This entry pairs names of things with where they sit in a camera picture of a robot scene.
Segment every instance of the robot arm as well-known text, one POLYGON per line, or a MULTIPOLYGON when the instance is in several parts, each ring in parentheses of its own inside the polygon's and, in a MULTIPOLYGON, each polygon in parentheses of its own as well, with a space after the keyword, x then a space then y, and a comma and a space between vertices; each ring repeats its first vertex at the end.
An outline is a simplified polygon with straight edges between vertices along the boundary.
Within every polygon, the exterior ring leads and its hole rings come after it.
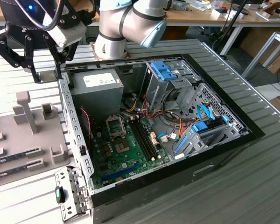
POLYGON ((0 0, 6 20, 0 30, 0 55, 13 67, 23 67, 31 72, 34 82, 56 81, 61 77, 61 67, 71 61, 78 42, 91 24, 95 11, 76 12, 67 0, 58 5, 49 0, 0 0), (18 55, 7 44, 12 38, 24 48, 24 56, 18 55), (56 76, 46 80, 35 71, 34 50, 48 48, 56 64, 56 76))
MULTIPOLYGON (((0 55, 13 67, 31 72, 35 83, 61 78, 65 61, 71 61, 78 42, 96 13, 76 12, 67 0, 0 0, 6 25, 0 30, 0 55), (24 48, 18 55, 7 44, 12 38, 24 48), (42 77, 35 70, 34 50, 48 48, 56 64, 54 77, 42 77)), ((153 47, 166 28, 163 0, 101 0, 99 36, 95 53, 102 59, 120 59, 127 54, 126 38, 141 46, 153 47)))
POLYGON ((99 35, 95 53, 104 60, 124 58, 126 39, 153 47, 162 37, 166 22, 164 0, 101 0, 99 35))

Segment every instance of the green circuit board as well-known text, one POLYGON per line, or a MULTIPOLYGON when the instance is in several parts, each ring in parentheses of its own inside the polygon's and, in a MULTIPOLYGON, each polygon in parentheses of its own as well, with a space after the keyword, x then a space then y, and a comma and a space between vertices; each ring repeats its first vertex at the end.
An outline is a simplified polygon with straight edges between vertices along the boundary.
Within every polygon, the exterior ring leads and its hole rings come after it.
MULTIPOLYGON (((141 124, 151 128, 146 118, 141 119, 141 124)), ((100 137, 97 137, 96 133, 94 134, 95 139, 91 143, 91 150, 93 150, 91 161, 94 166, 92 180, 95 189, 126 179, 170 161, 166 151, 160 145, 155 147, 159 158, 155 158, 154 161, 147 161, 127 120, 124 121, 124 126, 127 133, 124 139, 110 141, 106 126, 100 127, 100 137), (120 171, 123 174, 112 177, 113 174, 120 171)))

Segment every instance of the black plastic frame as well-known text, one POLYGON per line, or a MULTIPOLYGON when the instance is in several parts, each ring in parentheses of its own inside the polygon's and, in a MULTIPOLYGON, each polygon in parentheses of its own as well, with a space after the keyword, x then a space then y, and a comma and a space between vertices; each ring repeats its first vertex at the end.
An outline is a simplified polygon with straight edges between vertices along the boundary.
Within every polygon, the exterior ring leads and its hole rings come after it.
MULTIPOLYGON (((193 157, 189 157, 185 160, 182 160, 178 163, 171 164, 170 166, 164 167, 162 169, 158 169, 154 172, 146 174, 144 176, 138 177, 136 179, 127 181, 121 185, 117 185, 116 187, 110 188, 108 190, 104 190, 102 192, 96 193, 91 196, 93 206, 98 207, 102 204, 109 203, 114 201, 126 194, 132 193, 136 190, 144 188, 152 183, 158 182, 164 178, 170 177, 174 174, 177 174, 183 170, 186 170, 190 167, 203 163, 207 160, 215 158, 221 154, 225 154, 227 152, 233 153, 234 149, 242 147, 235 153, 235 156, 243 151, 243 148, 265 135, 265 133, 252 121, 251 118, 228 96, 227 93, 212 79, 209 74, 189 55, 189 54, 176 54, 176 55, 161 55, 157 56, 161 58, 168 57, 181 57, 182 60, 188 63, 188 65, 204 80, 204 82, 213 89, 213 91, 221 98, 221 100, 225 103, 225 105, 233 112, 233 114, 239 119, 249 131, 249 134, 242 136, 238 139, 232 140, 228 142, 228 144, 223 144, 220 146, 216 146, 212 150, 205 151, 193 157)), ((230 160, 226 161, 222 160, 224 165, 228 163, 230 160)))

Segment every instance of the blue light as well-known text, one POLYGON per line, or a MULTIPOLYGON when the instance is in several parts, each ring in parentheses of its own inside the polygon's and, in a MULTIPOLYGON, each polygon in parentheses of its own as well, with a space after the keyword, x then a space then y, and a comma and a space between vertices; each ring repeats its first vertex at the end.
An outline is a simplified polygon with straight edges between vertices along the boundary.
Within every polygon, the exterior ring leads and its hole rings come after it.
POLYGON ((32 5, 28 5, 28 9, 29 10, 33 10, 33 6, 32 5))

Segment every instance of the ram slot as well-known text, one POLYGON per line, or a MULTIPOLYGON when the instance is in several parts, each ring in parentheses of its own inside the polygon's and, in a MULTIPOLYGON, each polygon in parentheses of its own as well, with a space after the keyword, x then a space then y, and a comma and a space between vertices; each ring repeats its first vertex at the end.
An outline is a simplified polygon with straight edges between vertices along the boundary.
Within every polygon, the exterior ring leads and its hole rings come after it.
POLYGON ((140 120, 132 120, 129 122, 129 125, 139 146, 141 147, 144 153, 146 160, 148 161, 151 160, 153 157, 156 157, 157 153, 154 149, 154 146, 151 143, 149 137, 146 135, 140 120))

